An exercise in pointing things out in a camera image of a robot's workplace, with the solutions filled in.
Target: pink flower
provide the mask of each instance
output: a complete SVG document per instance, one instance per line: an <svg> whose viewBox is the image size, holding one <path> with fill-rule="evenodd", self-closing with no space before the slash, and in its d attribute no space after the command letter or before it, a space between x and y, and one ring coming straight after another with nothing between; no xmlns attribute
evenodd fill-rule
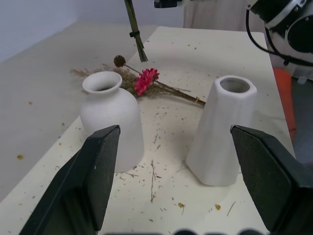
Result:
<svg viewBox="0 0 313 235"><path fill-rule="evenodd" d="M153 81L158 80L160 74L156 69L145 69L139 75L140 77L135 81L135 91L138 95L142 95Z"/></svg>

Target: black cable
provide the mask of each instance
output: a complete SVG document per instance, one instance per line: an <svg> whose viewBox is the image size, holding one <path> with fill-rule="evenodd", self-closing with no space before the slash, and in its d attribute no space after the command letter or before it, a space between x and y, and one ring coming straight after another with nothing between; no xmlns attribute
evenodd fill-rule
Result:
<svg viewBox="0 0 313 235"><path fill-rule="evenodd" d="M281 57L281 58L285 61L285 62L284 62L285 65L288 65L288 63L293 63L293 64L296 64L296 65L313 67L313 63L311 63L311 62L308 62L308 61L305 61L305 60L301 60L301 59L298 59L298 58L295 58L295 57L292 57L292 56L288 56L288 55L281 54L281 53L276 49L276 47L274 46L274 43L273 43L273 41L272 41L271 38L270 38L269 32L268 32L268 35L269 35L269 44L270 44L270 46L273 48L274 51L270 51L270 50L267 50L267 49L261 47L261 46L254 40L254 38L252 37L251 31L250 31L250 27L249 27L249 13L250 13L250 10L247 9L247 11L246 11L246 31L247 31L247 33L248 33L248 36L249 36L250 40L253 42L253 44L254 44L258 49L260 49L260 50L262 50L262 51L264 51L264 52L267 52L267 53L269 53L269 54L277 55L277 56Z"/></svg>
<svg viewBox="0 0 313 235"><path fill-rule="evenodd" d="M268 38L268 43L270 45L270 47L277 53L277 54L280 54L280 52L277 50L277 48L275 47L273 41L272 41L272 38L270 37L270 34L269 34L269 30L268 28L265 27L265 33L266 33L266 36Z"/></svg>

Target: vase opening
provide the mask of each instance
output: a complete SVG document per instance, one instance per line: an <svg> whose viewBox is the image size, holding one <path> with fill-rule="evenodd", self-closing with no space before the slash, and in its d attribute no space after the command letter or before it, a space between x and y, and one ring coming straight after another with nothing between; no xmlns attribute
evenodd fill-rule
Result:
<svg viewBox="0 0 313 235"><path fill-rule="evenodd" d="M250 90L250 85L247 82L235 77L223 79L220 85L224 90L233 93L244 93Z"/></svg>
<svg viewBox="0 0 313 235"><path fill-rule="evenodd" d="M105 94L117 90L122 84L122 77L115 72L96 72L83 82L83 88L91 94Z"/></svg>

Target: dried flower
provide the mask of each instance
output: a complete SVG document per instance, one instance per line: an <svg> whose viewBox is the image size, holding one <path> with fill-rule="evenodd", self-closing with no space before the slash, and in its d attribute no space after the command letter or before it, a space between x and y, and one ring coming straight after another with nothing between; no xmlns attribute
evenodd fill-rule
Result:
<svg viewBox="0 0 313 235"><path fill-rule="evenodd" d="M114 64L115 66L117 66L118 68L119 67L123 67L125 64L126 64L126 60L123 56L121 55L117 55L115 58L114 58Z"/></svg>
<svg viewBox="0 0 313 235"><path fill-rule="evenodd" d="M152 84L153 81L158 79L159 73L156 69L146 69L139 74L140 77L135 81L135 90L138 95L141 95Z"/></svg>
<svg viewBox="0 0 313 235"><path fill-rule="evenodd" d="M120 74L123 78L123 82L121 88L129 91L134 97L138 97L141 95L147 95L149 97L155 97L157 95L166 94L166 95L173 95L177 97L184 98L191 102L205 105L205 102L200 100L198 97L194 98L186 93L181 92L179 88L170 87L158 80L159 73L156 69L146 69L142 72L138 72L137 70L129 67L126 65L125 58L121 55L118 55L114 59L114 63L117 68L113 69L110 66L102 64L101 68L98 68L93 71L85 71L82 70L71 70L73 75L78 77L87 77L93 73L100 72L100 71L114 71ZM136 77L133 73L129 70L123 70L121 67L128 67L131 70L137 72L140 77Z"/></svg>

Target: black clip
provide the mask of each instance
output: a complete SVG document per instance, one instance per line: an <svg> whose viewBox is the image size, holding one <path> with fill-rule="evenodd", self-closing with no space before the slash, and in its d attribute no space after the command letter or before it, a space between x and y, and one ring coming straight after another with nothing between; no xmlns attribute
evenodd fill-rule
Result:
<svg viewBox="0 0 313 235"><path fill-rule="evenodd" d="M137 35L139 35L139 34L140 34L140 31L129 33L129 35L130 35L131 38L134 38L135 36L137 36Z"/></svg>

